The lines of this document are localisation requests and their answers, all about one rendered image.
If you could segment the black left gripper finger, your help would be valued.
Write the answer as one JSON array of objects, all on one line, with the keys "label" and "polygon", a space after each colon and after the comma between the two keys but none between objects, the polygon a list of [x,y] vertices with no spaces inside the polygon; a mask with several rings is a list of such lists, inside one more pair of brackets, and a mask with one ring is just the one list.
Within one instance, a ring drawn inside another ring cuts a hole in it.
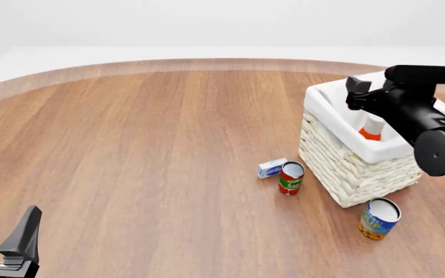
[{"label": "black left gripper finger", "polygon": [[39,263],[38,236],[42,210],[30,205],[10,236],[0,245],[3,259]]}]

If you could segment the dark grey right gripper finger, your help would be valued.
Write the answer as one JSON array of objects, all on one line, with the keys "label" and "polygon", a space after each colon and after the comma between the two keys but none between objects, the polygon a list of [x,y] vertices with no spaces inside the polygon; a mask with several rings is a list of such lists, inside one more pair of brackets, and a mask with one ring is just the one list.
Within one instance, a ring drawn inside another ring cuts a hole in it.
[{"label": "dark grey right gripper finger", "polygon": [[355,76],[348,76],[345,83],[348,94],[367,94],[371,85],[371,81],[360,80]]}]

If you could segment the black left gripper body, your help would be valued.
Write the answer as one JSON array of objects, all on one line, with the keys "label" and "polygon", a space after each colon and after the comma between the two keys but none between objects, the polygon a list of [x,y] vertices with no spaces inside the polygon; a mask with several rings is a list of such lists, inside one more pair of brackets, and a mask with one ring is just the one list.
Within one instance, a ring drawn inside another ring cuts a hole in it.
[{"label": "black left gripper body", "polygon": [[23,258],[4,259],[0,263],[0,278],[35,278],[39,265]]}]

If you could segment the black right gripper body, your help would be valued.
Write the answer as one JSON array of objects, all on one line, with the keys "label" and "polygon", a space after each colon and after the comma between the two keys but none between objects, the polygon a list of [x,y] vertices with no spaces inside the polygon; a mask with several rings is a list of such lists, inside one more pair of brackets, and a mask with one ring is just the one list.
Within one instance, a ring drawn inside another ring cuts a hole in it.
[{"label": "black right gripper body", "polygon": [[388,90],[379,89],[369,91],[361,87],[346,87],[348,95],[346,103],[350,110],[385,111],[384,100]]}]

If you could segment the red ketchup bottle white cap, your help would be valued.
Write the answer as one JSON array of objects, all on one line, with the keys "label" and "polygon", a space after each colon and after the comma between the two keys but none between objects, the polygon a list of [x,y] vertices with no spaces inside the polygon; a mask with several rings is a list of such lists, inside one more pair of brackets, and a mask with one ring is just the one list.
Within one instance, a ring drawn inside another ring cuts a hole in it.
[{"label": "red ketchup bottle white cap", "polygon": [[358,131],[366,140],[381,141],[385,122],[382,118],[368,117],[364,126]]}]

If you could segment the white wicker basket with liner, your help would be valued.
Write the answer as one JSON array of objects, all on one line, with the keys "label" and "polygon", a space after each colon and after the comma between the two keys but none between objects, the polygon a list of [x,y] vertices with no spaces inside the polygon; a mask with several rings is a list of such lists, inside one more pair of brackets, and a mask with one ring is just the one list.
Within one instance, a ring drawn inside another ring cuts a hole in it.
[{"label": "white wicker basket with liner", "polygon": [[[445,66],[392,66],[355,77],[371,81],[370,90],[379,90],[388,78],[445,78]],[[426,174],[416,163],[413,147],[385,120],[381,141],[358,133],[368,117],[377,116],[348,108],[346,79],[307,88],[299,147],[301,159],[342,208],[386,196]],[[445,115],[443,101],[436,98],[434,108]]]}]

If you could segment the red green tomato sauce can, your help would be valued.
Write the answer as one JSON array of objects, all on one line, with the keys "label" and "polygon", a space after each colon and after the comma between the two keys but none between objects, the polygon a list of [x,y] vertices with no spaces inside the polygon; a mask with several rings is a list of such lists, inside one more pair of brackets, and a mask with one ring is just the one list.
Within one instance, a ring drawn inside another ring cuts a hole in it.
[{"label": "red green tomato sauce can", "polygon": [[297,161],[283,164],[278,183],[279,191],[288,196],[296,195],[300,190],[304,173],[304,166]]}]

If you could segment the small blue white box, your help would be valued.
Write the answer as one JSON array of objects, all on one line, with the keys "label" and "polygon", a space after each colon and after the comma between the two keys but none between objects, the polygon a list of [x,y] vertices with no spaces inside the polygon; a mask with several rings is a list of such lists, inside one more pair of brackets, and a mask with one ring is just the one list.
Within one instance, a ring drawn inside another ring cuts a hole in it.
[{"label": "small blue white box", "polygon": [[282,166],[287,162],[286,158],[268,161],[258,165],[257,176],[259,179],[269,178],[281,173]]}]

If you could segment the blue yellow soup can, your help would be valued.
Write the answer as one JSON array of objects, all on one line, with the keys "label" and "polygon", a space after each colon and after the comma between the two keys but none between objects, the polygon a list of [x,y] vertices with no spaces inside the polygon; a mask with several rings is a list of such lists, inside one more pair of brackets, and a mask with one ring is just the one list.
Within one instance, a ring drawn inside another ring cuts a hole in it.
[{"label": "blue yellow soup can", "polygon": [[401,210],[396,203],[387,198],[373,198],[367,203],[358,221],[358,229],[371,240],[382,240],[401,217]]}]

